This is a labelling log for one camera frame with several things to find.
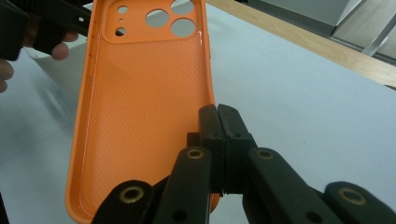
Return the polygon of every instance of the orange phone case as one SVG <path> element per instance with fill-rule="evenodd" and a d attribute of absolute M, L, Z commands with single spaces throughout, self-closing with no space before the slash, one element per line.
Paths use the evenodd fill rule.
<path fill-rule="evenodd" d="M 65 195 L 76 222 L 121 182 L 170 175 L 198 109 L 214 104 L 205 2 L 187 3 L 94 1 Z M 192 28 L 175 32 L 180 22 Z"/>

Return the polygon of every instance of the circular hole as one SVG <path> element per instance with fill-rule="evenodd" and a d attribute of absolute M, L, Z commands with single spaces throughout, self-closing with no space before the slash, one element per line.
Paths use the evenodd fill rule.
<path fill-rule="evenodd" d="M 117 11 L 120 14 L 124 14 L 126 11 L 128 11 L 128 7 L 126 7 L 126 6 L 119 7 L 119 9 Z"/>
<path fill-rule="evenodd" d="M 189 158 L 191 159 L 200 159 L 204 156 L 204 153 L 201 150 L 193 149 L 188 153 Z"/>
<path fill-rule="evenodd" d="M 195 24 L 188 19 L 178 19 L 172 23 L 171 30 L 178 37 L 187 37 L 195 31 Z"/>
<path fill-rule="evenodd" d="M 172 215 L 174 221 L 181 222 L 187 219 L 187 213 L 185 211 L 177 210 Z"/>
<path fill-rule="evenodd" d="M 341 197 L 349 203 L 356 205 L 367 204 L 366 198 L 354 189 L 342 188 L 339 190 Z"/>
<path fill-rule="evenodd" d="M 257 154 L 259 155 L 260 158 L 265 160 L 271 160 L 274 157 L 274 155 L 267 150 L 257 151 Z"/>
<path fill-rule="evenodd" d="M 171 8 L 178 15 L 186 15 L 194 9 L 194 4 L 189 0 L 176 0 Z"/>
<path fill-rule="evenodd" d="M 315 212 L 307 212 L 307 213 L 305 214 L 305 216 L 306 216 L 306 218 L 308 218 L 308 220 L 310 220 L 311 222 L 314 222 L 314 223 L 322 223 L 322 222 L 323 222 L 322 217 L 321 217 L 318 213 L 315 213 Z"/>
<path fill-rule="evenodd" d="M 169 15 L 164 10 L 156 9 L 150 11 L 146 16 L 146 23 L 151 27 L 162 27 L 169 21 Z"/>
<path fill-rule="evenodd" d="M 135 203 L 143 197 L 143 190 L 138 186 L 131 186 L 120 193 L 120 200 L 123 203 Z"/>
<path fill-rule="evenodd" d="M 116 36 L 123 36 L 125 35 L 126 30 L 125 28 L 120 27 L 119 29 L 116 30 Z"/>

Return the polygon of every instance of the finger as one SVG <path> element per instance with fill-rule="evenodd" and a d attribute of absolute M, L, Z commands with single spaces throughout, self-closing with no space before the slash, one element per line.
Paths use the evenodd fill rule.
<path fill-rule="evenodd" d="M 7 83 L 5 81 L 0 81 L 0 93 L 7 90 Z"/>
<path fill-rule="evenodd" d="M 77 39 L 78 39 L 78 34 L 76 32 L 68 31 L 64 35 L 64 41 L 65 42 L 73 42 L 73 41 L 75 41 Z"/>
<path fill-rule="evenodd" d="M 4 59 L 0 59 L 0 80 L 8 80 L 12 78 L 14 74 L 14 69 L 11 64 Z"/>
<path fill-rule="evenodd" d="M 52 50 L 52 58 L 55 60 L 63 60 L 69 55 L 69 48 L 65 43 L 60 43 Z"/>

